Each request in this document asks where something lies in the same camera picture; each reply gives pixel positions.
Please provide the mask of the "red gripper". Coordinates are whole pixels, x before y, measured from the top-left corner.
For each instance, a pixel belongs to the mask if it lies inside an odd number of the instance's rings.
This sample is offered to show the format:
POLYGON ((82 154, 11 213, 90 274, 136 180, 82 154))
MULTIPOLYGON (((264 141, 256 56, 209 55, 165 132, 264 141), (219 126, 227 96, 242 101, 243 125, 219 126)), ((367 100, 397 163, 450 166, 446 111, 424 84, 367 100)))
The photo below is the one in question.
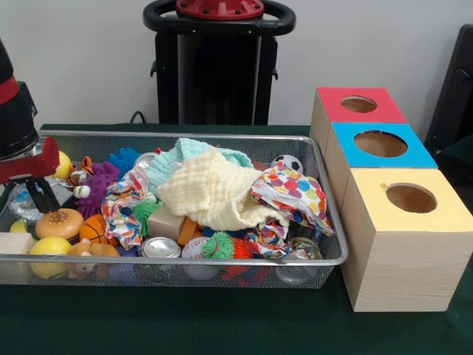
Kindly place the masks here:
POLYGON ((26 181, 27 191, 40 213, 55 212, 60 209, 60 204, 44 177, 53 175, 59 163, 59 149, 55 139, 40 137, 31 149, 1 161, 1 183, 41 178, 38 184, 43 194, 37 190, 36 182, 33 180, 26 181))

